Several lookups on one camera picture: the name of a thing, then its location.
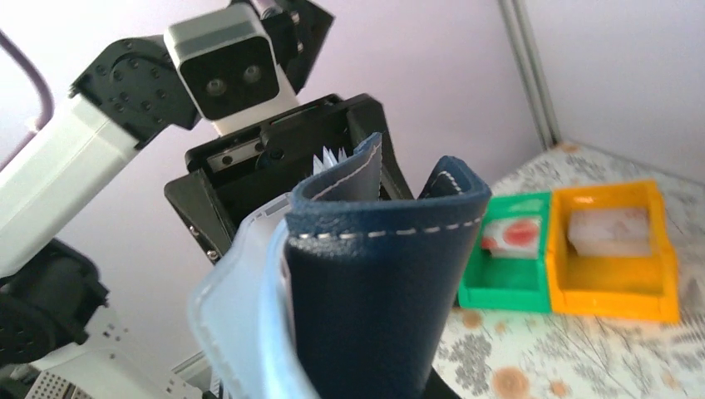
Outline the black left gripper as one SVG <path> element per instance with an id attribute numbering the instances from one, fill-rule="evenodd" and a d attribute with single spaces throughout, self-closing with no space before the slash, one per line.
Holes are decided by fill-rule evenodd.
<path id="1" fill-rule="evenodd" d="M 397 163 L 382 103 L 361 94 L 328 95 L 188 150 L 187 174 L 164 194 L 206 258 L 216 263 L 242 220 L 313 173 L 323 148 L 354 148 L 382 134 L 381 198 L 410 199 Z"/>

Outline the blue leather card holder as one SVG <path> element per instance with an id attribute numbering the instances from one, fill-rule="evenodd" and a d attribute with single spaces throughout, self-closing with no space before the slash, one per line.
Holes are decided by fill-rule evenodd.
<path id="1" fill-rule="evenodd" d="M 440 158 L 382 200 L 382 137 L 245 220 L 190 327 L 233 398 L 422 398 L 491 189 Z"/>

